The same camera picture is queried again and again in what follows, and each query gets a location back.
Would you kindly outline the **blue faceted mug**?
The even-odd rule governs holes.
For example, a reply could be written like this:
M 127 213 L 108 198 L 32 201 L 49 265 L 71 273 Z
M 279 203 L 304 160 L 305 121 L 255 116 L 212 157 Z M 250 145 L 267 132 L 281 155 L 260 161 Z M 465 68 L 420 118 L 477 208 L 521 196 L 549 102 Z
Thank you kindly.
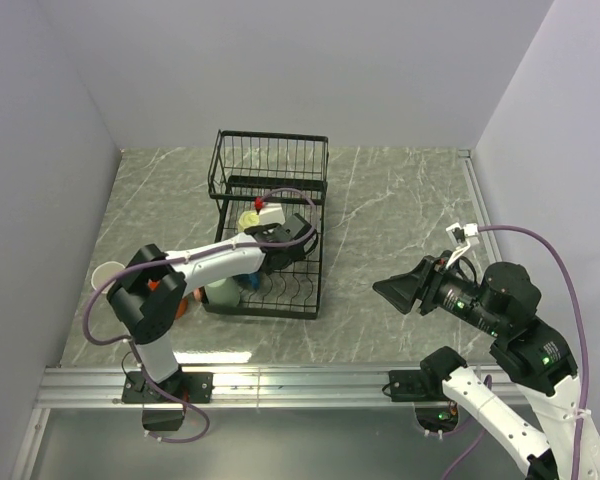
M 259 272 L 244 274 L 242 276 L 243 285 L 253 291 L 257 291 L 261 286 L 261 276 Z

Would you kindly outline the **yellow mug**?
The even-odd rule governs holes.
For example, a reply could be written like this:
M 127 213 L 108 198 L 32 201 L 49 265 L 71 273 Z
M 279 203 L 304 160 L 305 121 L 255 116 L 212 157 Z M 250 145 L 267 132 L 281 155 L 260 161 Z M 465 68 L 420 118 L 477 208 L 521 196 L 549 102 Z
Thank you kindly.
M 237 220 L 237 230 L 244 232 L 248 228 L 256 227 L 260 224 L 260 217 L 256 210 L 243 211 Z

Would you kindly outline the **mint green cup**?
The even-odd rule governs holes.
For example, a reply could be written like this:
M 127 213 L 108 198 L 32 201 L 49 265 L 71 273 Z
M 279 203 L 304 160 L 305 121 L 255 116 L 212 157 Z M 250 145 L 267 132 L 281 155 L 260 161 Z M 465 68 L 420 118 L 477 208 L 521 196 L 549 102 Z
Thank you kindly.
M 206 285 L 204 291 L 211 306 L 236 307 L 241 301 L 240 288 L 231 277 Z

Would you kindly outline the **black wire dish rack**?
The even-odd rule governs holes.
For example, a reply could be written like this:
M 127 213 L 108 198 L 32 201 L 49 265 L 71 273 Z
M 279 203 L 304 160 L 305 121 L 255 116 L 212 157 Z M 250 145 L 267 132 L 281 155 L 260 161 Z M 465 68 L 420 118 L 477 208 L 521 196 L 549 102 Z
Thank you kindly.
M 219 211 L 216 240 L 254 230 L 259 242 L 297 244 L 271 250 L 259 271 L 236 276 L 237 305 L 208 304 L 207 312 L 317 318 L 328 160 L 322 135 L 218 132 L 207 176 Z

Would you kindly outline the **orange mug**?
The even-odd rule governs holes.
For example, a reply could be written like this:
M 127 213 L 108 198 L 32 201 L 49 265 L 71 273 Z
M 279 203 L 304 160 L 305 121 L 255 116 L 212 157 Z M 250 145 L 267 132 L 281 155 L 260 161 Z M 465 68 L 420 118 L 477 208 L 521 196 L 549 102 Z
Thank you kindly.
M 159 286 L 159 281 L 154 281 L 154 280 L 148 281 L 148 287 L 150 290 L 154 291 L 157 289 L 158 286 Z M 183 297 L 179 302 L 178 309 L 175 314 L 176 320 L 180 319 L 186 313 L 188 305 L 189 305 L 188 298 Z

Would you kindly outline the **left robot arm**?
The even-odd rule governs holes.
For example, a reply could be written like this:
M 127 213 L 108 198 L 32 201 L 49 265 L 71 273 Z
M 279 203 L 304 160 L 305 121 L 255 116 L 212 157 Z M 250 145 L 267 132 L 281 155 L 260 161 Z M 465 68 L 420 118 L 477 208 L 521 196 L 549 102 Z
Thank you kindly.
M 183 297 L 219 280 L 283 270 L 306 257 L 306 245 L 315 236 L 315 227 L 294 214 L 282 224 L 250 227 L 206 247 L 163 252 L 149 244 L 140 249 L 106 299 L 130 336 L 148 393 L 160 402 L 183 396 L 182 368 L 169 336 Z

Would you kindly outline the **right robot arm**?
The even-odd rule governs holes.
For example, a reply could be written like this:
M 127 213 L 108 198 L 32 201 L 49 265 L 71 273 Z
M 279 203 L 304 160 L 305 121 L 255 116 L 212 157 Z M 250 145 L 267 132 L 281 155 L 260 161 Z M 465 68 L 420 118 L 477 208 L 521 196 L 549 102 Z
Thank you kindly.
M 529 425 L 450 347 L 422 360 L 424 394 L 464 408 L 528 479 L 600 479 L 600 435 L 581 403 L 584 371 L 564 337 L 537 316 L 541 293 L 526 269 L 496 262 L 476 282 L 451 265 L 450 256 L 426 256 L 373 289 L 402 314 L 442 309 L 488 334 L 491 356 L 539 425 Z

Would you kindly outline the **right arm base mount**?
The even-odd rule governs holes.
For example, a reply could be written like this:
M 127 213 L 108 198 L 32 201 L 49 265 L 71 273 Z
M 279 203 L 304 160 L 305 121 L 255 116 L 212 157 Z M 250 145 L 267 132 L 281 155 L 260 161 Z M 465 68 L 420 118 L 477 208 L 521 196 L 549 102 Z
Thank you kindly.
M 449 398 L 443 393 L 442 382 L 451 379 L 451 373 L 466 367 L 466 360 L 451 347 L 441 347 L 425 357 L 418 370 L 391 370 L 389 397 L 392 402 L 442 402 Z

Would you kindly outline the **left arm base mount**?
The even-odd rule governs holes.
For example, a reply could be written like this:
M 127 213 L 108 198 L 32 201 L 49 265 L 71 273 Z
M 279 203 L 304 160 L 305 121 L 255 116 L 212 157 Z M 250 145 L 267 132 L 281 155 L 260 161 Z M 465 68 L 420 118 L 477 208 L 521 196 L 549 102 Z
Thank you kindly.
M 210 402 L 213 389 L 211 372 L 180 372 L 177 379 L 165 380 L 159 387 L 170 395 L 193 404 Z M 121 401 L 124 404 L 165 403 L 169 399 L 158 393 L 141 371 L 126 374 Z

